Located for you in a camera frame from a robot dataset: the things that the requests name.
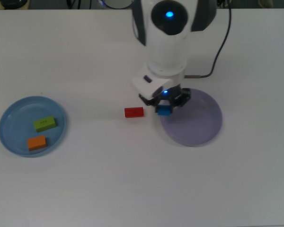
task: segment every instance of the green block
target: green block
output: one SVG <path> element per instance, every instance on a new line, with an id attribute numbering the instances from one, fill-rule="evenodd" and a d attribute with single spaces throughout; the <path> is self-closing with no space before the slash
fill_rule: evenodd
<path id="1" fill-rule="evenodd" d="M 39 120 L 34 121 L 34 127 L 37 132 L 42 132 L 51 128 L 56 127 L 56 122 L 53 116 L 48 116 Z"/>

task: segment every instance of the blue block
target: blue block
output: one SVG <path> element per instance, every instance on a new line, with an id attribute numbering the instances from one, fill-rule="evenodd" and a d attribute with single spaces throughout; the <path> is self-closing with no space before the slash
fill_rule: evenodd
<path id="1" fill-rule="evenodd" d="M 170 116 L 171 115 L 171 106 L 170 105 L 159 105 L 158 106 L 158 115 L 160 116 Z"/>

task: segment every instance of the plate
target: plate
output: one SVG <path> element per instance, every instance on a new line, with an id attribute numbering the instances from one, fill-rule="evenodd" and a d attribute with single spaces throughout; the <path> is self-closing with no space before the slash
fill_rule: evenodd
<path id="1" fill-rule="evenodd" d="M 191 98 L 183 106 L 175 108 L 171 116 L 161 116 L 166 133 L 185 146 L 200 146 L 211 141 L 222 126 L 222 111 L 218 103 L 207 93 L 190 89 Z"/>
<path id="2" fill-rule="evenodd" d="M 36 132 L 35 120 L 53 115 L 57 127 Z M 66 130 L 66 115 L 55 101 L 43 96 L 31 96 L 18 100 L 2 115 L 0 120 L 0 140 L 10 152 L 37 157 L 52 151 L 62 140 Z M 27 139 L 45 135 L 47 147 L 29 151 Z"/>

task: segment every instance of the white robot body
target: white robot body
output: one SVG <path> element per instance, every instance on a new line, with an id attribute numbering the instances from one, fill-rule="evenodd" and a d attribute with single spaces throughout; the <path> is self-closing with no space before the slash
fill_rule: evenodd
<path id="1" fill-rule="evenodd" d="M 216 0 L 135 0 L 133 29 L 148 59 L 132 79 L 139 94 L 151 100 L 184 78 L 192 31 L 213 20 Z"/>

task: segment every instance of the orange block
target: orange block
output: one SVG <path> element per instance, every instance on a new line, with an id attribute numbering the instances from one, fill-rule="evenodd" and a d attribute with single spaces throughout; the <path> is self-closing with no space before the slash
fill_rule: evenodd
<path id="1" fill-rule="evenodd" d="M 28 150 L 33 151 L 46 147 L 45 136 L 37 136 L 27 140 Z"/>

